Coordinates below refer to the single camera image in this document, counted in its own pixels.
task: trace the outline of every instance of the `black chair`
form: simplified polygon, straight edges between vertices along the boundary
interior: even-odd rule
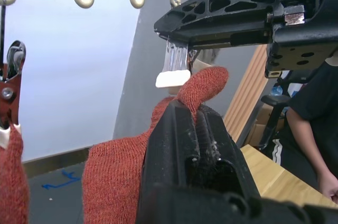
[[[263,150],[268,145],[269,141],[275,136],[277,123],[280,119],[281,113],[283,109],[288,106],[288,102],[291,99],[290,95],[288,94],[289,85],[291,83],[306,84],[313,78],[315,74],[316,69],[290,71],[284,79],[278,78],[276,84],[274,85],[274,87],[281,86],[283,90],[282,95],[265,95],[261,98],[261,101],[267,105],[272,106],[273,110],[264,129],[262,139],[257,147],[260,151]]]

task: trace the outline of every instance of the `orange knit fabric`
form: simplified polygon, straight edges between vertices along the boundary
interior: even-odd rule
[[[196,118],[200,104],[217,95],[226,85],[228,71],[206,68],[193,75],[177,99]],[[134,224],[142,162],[156,123],[173,97],[154,109],[150,129],[139,136],[116,139],[94,146],[82,177],[83,211],[86,224]]]
[[[0,223],[27,224],[29,187],[21,164],[23,141],[11,125],[7,149],[0,147]]]

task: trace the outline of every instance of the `blue tape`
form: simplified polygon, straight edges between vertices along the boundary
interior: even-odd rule
[[[62,170],[62,175],[66,176],[68,179],[70,179],[70,181],[66,182],[66,183],[61,183],[59,185],[53,185],[53,184],[43,184],[42,187],[49,190],[50,188],[52,189],[56,189],[56,188],[60,188],[60,187],[64,187],[68,184],[74,183],[76,181],[81,180],[81,178],[75,177],[73,176],[74,172],[70,172],[67,173],[65,170]]]

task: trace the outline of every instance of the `white wall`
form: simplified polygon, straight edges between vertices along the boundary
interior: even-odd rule
[[[139,10],[129,0],[17,0],[5,52],[23,41],[23,161],[112,139]]]

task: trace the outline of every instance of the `person's arm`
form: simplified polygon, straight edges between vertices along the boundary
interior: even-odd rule
[[[330,172],[315,142],[310,121],[325,116],[336,102],[338,68],[322,65],[311,82],[289,102],[286,118],[296,143],[313,165],[320,192],[338,203],[338,180]]]
[[[286,117],[297,144],[318,175],[320,192],[338,203],[338,180],[327,168],[319,152],[309,121],[302,119],[292,108],[288,110]]]
[[[329,172],[316,145],[310,122],[301,118],[292,108],[286,113],[292,134],[303,153],[312,163],[317,174]]]

